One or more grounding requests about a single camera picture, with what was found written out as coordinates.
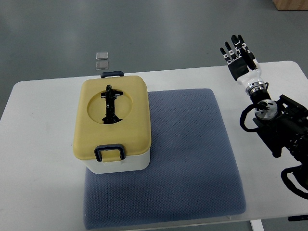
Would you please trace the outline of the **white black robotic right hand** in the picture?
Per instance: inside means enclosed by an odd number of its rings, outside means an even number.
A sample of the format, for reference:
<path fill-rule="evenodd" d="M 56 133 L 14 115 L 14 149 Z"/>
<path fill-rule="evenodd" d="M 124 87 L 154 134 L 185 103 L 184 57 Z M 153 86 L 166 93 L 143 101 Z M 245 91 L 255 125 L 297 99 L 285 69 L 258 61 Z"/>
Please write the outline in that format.
<path fill-rule="evenodd" d="M 233 79 L 246 90 L 260 86 L 265 88 L 265 82 L 261 78 L 261 68 L 254 54 L 249 50 L 241 35 L 232 35 L 232 44 L 225 42 L 225 48 L 220 52 L 227 63 Z"/>

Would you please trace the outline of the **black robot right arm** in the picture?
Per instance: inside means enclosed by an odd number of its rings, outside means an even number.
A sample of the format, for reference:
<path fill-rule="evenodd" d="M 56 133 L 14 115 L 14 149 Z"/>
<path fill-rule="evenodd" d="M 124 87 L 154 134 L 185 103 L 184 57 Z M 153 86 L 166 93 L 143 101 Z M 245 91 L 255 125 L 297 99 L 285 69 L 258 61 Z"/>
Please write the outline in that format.
<path fill-rule="evenodd" d="M 300 162 L 300 165 L 286 168 L 281 172 L 285 186 L 294 194 L 307 199 L 308 193 L 298 189 L 288 178 L 293 174 L 298 184 L 308 187 L 308 110 L 303 105 L 281 95 L 273 101 L 268 93 L 268 83 L 255 82 L 246 88 L 252 104 L 240 116 L 241 128 L 257 133 L 272 152 L 279 158 L 282 149 Z"/>

